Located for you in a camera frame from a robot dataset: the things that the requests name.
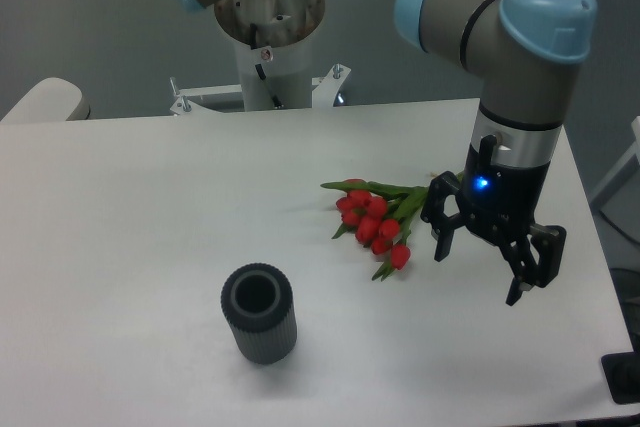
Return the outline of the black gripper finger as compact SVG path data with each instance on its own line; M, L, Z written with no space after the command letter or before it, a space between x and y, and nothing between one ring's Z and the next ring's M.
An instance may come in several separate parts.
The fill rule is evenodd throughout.
M533 287L545 288L556 278L566 237L562 226L530 223L524 233L501 241L501 254L513 274L507 305L514 306L524 292Z
M420 218L431 225L432 237L436 240L434 259L444 260L450 253L454 233L465 223L460 212L452 215L445 213L445 203L449 197L455 197L462 187L463 173L451 171L437 175L431 180Z

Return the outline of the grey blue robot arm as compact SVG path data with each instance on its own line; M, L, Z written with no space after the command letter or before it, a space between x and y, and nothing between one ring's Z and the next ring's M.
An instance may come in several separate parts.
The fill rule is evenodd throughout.
M307 44L324 0L179 1L213 9L234 42L246 110L334 105L348 71L335 66L314 83ZM496 246L513 274L508 304L559 271L566 232L537 223L535 208L596 14L596 0L395 0L400 36L481 78L483 89L462 173L428 188L366 190L391 200L400 233L414 216L429 223L436 259L459 228Z

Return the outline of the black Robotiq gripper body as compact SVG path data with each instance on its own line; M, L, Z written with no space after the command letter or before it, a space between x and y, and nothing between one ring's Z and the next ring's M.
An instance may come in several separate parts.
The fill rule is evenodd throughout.
M470 148L456 195L467 229L494 246L528 236L549 166L482 165L478 151Z

